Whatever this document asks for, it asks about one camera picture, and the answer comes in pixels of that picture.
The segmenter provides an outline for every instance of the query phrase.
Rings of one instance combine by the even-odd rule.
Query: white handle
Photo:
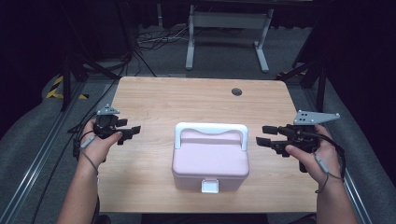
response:
[[[194,129],[200,133],[225,133],[228,131],[239,131],[243,135],[242,150],[246,151],[248,149],[248,127],[243,124],[180,122],[175,127],[175,149],[180,148],[181,132],[184,129]]]

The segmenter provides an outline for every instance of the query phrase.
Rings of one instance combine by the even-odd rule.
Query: plastic case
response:
[[[248,177],[248,128],[181,122],[175,128],[172,172],[177,189],[238,190]]]

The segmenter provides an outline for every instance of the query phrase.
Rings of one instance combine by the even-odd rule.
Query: table leg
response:
[[[265,37],[267,36],[273,13],[274,13],[273,9],[268,10],[268,13],[266,16],[267,18],[265,19],[264,25],[262,26],[262,37],[261,37],[260,41],[254,42],[257,57],[259,58],[259,62],[260,62],[260,67],[262,68],[262,71],[264,73],[269,72],[269,67],[268,67],[267,61],[265,60],[264,52],[262,51],[262,46],[264,45],[264,40],[265,40]]]
[[[189,17],[189,46],[187,48],[186,69],[191,70],[194,60],[194,6],[190,6]]]

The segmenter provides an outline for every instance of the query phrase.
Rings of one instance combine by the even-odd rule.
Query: tripod leg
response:
[[[89,65],[91,68],[93,68],[94,70],[104,74],[105,76],[111,78],[111,79],[120,79],[119,76],[117,76],[116,74],[108,71],[107,69],[105,69],[104,67],[102,67],[100,64],[93,62],[79,54],[74,54],[74,59],[80,60],[83,63],[86,63],[87,65]]]
[[[71,80],[70,80],[70,67],[69,58],[64,58],[64,104],[62,105],[61,111],[65,111],[70,104],[71,100]]]
[[[326,77],[327,77],[327,70],[325,67],[322,67],[318,81],[318,96],[317,96],[318,112],[323,112],[324,92],[326,90]]]
[[[306,69],[311,68],[312,66],[315,65],[315,63],[316,62],[310,62],[310,63],[305,63],[303,65],[300,65],[300,66],[296,67],[295,69],[289,71],[288,73],[283,74],[282,76],[276,77],[275,80],[286,81],[291,77],[297,76],[298,74],[302,73]]]

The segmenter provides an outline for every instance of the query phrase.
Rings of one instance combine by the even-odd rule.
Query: wrist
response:
[[[84,175],[98,176],[98,167],[94,166],[85,156],[80,156],[77,171]]]
[[[332,192],[334,190],[339,191],[340,189],[345,190],[343,179],[329,175],[327,181],[318,183],[317,193],[322,194],[322,193]]]

